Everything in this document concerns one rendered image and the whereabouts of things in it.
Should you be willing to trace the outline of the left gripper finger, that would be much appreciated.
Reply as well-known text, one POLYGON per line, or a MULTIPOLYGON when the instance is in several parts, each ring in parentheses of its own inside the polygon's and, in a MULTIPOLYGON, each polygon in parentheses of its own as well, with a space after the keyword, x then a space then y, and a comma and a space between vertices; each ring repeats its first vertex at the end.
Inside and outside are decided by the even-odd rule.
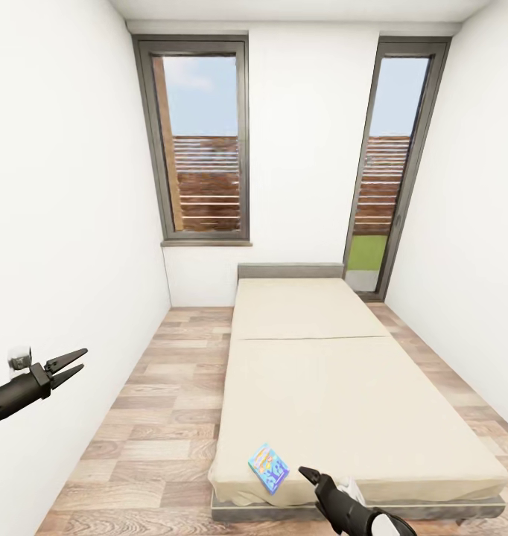
POLYGON ((84 364, 80 364, 71 368, 67 371, 64 371, 60 374, 54 374, 54 381, 51 383, 51 389, 56 389, 59 385, 66 382, 70 377, 74 376, 78 371, 84 367, 84 364))
POLYGON ((45 373, 48 375, 51 383, 54 381, 54 374, 70 365, 73 361, 78 360, 80 357, 86 354, 86 352, 88 352, 88 348, 83 348, 79 351, 74 351, 58 358, 46 361, 46 365, 43 368, 45 369, 45 373))

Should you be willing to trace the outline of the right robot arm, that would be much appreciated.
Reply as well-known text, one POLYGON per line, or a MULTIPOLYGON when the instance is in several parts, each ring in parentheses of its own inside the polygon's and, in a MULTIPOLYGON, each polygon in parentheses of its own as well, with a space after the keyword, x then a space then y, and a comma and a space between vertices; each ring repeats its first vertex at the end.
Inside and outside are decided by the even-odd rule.
POLYGON ((414 528, 399 516, 381 508, 364 507, 364 499, 353 477, 339 478, 335 486, 331 476, 316 469, 300 466, 297 469, 314 486, 319 501, 314 504, 340 536, 417 536, 414 528))

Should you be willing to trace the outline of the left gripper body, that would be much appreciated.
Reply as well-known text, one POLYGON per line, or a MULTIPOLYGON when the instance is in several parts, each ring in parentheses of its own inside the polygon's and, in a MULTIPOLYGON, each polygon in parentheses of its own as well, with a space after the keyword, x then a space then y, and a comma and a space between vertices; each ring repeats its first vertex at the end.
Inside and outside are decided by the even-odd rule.
POLYGON ((0 386, 0 417, 6 419, 34 401, 51 396, 51 381, 38 362, 30 372, 0 386))

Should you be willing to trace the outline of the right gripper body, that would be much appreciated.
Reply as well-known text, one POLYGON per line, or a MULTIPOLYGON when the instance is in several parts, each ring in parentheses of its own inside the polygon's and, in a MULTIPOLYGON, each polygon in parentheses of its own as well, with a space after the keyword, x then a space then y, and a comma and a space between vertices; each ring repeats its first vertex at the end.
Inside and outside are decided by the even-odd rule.
POLYGON ((345 531, 352 536, 349 528, 349 514, 353 505, 358 501, 340 491, 329 475, 324 475, 318 482, 315 494, 335 532, 340 536, 345 531))

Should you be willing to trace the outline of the board game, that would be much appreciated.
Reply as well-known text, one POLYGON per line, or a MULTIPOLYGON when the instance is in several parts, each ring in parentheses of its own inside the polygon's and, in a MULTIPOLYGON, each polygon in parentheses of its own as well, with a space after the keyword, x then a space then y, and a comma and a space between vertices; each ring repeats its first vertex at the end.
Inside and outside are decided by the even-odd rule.
POLYGON ((290 468, 267 442, 248 460, 248 465, 272 496, 290 473, 290 468))

